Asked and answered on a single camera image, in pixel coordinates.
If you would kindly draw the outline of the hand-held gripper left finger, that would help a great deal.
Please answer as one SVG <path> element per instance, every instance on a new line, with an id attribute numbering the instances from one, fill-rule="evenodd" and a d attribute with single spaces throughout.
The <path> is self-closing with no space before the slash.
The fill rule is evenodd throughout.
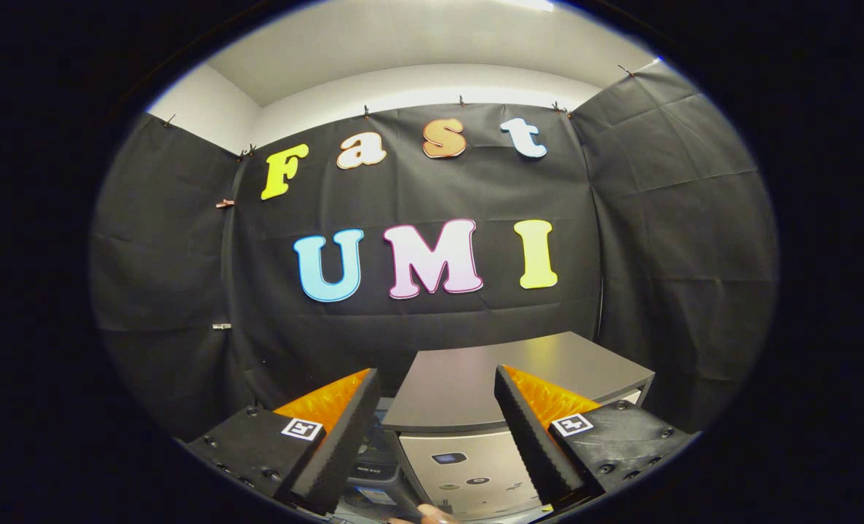
<path id="1" fill-rule="evenodd" d="M 281 408 L 240 408 L 183 448 L 246 491 L 326 515 L 341 500 L 379 398 L 378 369 L 362 369 Z"/>

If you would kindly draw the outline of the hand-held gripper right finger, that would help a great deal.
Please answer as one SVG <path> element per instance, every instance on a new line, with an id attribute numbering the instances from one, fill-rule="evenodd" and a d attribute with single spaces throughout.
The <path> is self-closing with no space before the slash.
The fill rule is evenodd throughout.
<path id="1" fill-rule="evenodd" d="M 607 405 L 508 365 L 493 394 L 542 504 L 575 509 L 618 494 L 697 441 L 628 400 Z"/>

